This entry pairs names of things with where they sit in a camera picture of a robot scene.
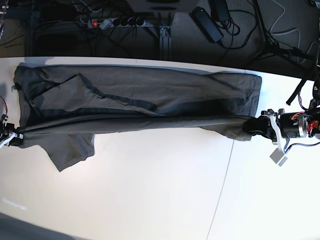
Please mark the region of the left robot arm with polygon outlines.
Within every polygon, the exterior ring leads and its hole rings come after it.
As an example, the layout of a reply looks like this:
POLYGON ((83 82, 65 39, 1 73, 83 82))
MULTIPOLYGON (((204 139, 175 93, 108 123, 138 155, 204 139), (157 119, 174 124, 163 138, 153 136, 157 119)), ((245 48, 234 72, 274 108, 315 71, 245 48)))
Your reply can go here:
POLYGON ((275 152, 281 155, 288 154, 294 146, 315 147, 320 143, 289 144, 289 142, 290 139, 320 136, 320 50, 317 49, 317 54, 312 55, 304 53, 296 47, 291 49, 281 48, 279 42, 273 37, 271 30, 266 29, 258 1, 254 0, 252 5, 257 13, 257 22, 260 23, 264 35, 264 49, 248 64, 260 60, 262 56, 266 54, 271 54, 273 57, 280 57, 302 69, 305 74, 292 95, 286 101, 286 104, 289 106, 294 99, 298 99, 302 111, 285 113, 283 109, 277 112, 268 109, 262 111, 261 116, 258 118, 252 118, 244 123, 242 130, 249 135, 261 135, 264 138, 272 140, 272 142, 277 145, 275 152), (311 60, 313 65, 310 70, 305 70, 299 62, 292 60, 292 57, 311 60), (301 91, 309 77, 313 74, 315 74, 315 79, 312 88, 312 99, 310 100, 309 106, 305 107, 302 103, 301 91))

